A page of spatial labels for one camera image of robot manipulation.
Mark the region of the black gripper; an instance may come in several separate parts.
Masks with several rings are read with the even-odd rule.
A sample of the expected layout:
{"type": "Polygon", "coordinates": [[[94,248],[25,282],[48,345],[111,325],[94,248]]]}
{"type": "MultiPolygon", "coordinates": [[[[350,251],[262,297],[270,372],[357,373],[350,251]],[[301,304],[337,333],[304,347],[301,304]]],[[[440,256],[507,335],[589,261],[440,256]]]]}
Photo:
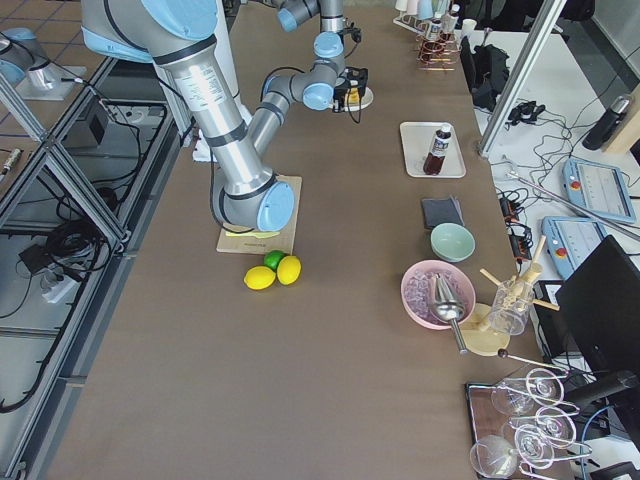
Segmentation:
{"type": "Polygon", "coordinates": [[[358,88],[363,94],[368,82],[368,70],[366,68],[348,67],[342,76],[337,79],[334,88],[332,111],[345,113],[350,111],[351,88],[358,88]]]}
{"type": "Polygon", "coordinates": [[[349,19],[344,20],[344,28],[342,30],[343,36],[350,36],[353,42],[362,41],[362,30],[356,25],[354,21],[349,19]]]}

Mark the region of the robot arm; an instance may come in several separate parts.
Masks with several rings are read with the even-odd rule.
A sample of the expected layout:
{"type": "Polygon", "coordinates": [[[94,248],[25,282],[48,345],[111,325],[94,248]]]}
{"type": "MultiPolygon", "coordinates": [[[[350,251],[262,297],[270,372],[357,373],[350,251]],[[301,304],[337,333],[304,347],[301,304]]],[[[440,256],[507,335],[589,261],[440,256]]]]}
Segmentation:
{"type": "Polygon", "coordinates": [[[320,20],[320,31],[350,36],[355,43],[362,41],[361,29],[344,15],[340,0],[282,0],[272,1],[277,18],[285,32],[292,32],[314,17],[320,20]]]}
{"type": "Polygon", "coordinates": [[[261,157],[292,103],[323,111],[345,79],[340,1],[276,1],[278,20],[293,31],[314,16],[320,32],[307,72],[273,76],[253,116],[237,87],[227,25],[218,1],[84,1],[82,33],[96,53],[150,63],[170,74],[195,118],[218,169],[211,182],[215,217],[258,231],[279,231],[296,204],[292,188],[261,157]]]}

